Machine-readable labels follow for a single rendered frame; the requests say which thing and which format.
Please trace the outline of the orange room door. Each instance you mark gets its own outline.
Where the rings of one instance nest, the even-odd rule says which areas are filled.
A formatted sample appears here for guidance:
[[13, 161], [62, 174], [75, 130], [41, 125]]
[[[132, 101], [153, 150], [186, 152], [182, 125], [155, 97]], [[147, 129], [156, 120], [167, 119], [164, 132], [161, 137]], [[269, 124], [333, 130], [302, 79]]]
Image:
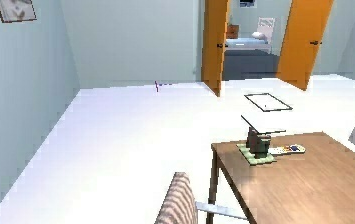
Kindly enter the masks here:
[[305, 91], [334, 0], [292, 0], [276, 77]]
[[229, 0], [205, 0], [201, 80], [220, 96]]

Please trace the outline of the white table with black edge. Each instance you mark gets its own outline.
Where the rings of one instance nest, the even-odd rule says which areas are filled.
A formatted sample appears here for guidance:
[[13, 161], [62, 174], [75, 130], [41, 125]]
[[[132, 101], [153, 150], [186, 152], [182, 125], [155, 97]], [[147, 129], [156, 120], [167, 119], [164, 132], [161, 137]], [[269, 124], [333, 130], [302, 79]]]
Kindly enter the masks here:
[[285, 132], [284, 124], [271, 112], [243, 112], [241, 117], [258, 133], [271, 134]]

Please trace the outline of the grey statue on green base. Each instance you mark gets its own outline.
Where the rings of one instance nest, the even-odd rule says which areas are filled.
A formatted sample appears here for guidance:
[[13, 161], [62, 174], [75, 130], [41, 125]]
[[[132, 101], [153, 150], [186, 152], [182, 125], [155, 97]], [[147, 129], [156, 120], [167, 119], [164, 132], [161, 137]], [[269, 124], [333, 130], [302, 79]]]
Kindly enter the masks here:
[[274, 156], [268, 152], [271, 136], [259, 133], [250, 127], [245, 143], [238, 143], [237, 147], [250, 166], [275, 162]]

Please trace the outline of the striped chair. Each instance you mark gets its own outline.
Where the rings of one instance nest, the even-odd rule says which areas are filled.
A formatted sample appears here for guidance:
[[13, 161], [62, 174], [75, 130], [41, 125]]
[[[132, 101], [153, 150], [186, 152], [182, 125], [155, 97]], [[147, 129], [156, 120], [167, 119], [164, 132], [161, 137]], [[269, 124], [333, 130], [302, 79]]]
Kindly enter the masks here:
[[154, 224], [198, 224], [198, 212], [246, 220], [234, 209], [195, 200], [189, 176], [175, 172]]

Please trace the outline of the brown wooden nightstand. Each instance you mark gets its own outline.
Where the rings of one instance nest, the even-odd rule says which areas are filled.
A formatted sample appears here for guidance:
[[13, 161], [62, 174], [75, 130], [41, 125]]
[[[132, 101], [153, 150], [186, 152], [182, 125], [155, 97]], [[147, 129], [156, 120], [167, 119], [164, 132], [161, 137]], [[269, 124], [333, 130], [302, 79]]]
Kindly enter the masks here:
[[226, 38], [227, 39], [237, 39], [239, 34], [239, 26], [238, 25], [228, 25]]

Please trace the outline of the bed with blue cover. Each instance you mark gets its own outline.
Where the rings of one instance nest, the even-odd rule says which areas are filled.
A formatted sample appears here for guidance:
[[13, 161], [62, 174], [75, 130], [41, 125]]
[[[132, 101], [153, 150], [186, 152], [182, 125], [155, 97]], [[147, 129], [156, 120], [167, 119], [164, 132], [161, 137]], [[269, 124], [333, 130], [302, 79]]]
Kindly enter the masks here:
[[237, 39], [226, 39], [225, 44], [227, 50], [260, 50], [266, 53], [272, 52], [272, 36], [274, 31], [275, 19], [274, 18], [259, 18], [257, 30], [264, 33], [266, 39], [260, 40], [252, 37], [241, 37]]

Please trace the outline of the white remote control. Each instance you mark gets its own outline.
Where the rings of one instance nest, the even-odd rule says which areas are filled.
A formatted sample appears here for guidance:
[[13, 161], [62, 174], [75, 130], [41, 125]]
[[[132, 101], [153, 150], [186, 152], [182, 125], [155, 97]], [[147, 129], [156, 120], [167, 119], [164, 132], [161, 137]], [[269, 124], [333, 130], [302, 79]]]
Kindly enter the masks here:
[[293, 144], [269, 148], [268, 152], [272, 155], [301, 154], [306, 152], [306, 148], [302, 145]]

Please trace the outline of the brown wooden table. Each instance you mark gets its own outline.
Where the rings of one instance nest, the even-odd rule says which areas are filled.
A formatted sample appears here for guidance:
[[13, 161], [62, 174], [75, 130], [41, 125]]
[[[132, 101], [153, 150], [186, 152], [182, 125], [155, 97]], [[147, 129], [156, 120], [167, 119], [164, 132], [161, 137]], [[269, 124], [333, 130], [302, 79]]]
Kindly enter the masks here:
[[235, 141], [213, 143], [208, 202], [222, 172], [250, 224], [355, 224], [355, 153], [323, 132], [274, 137], [303, 154], [251, 166]]

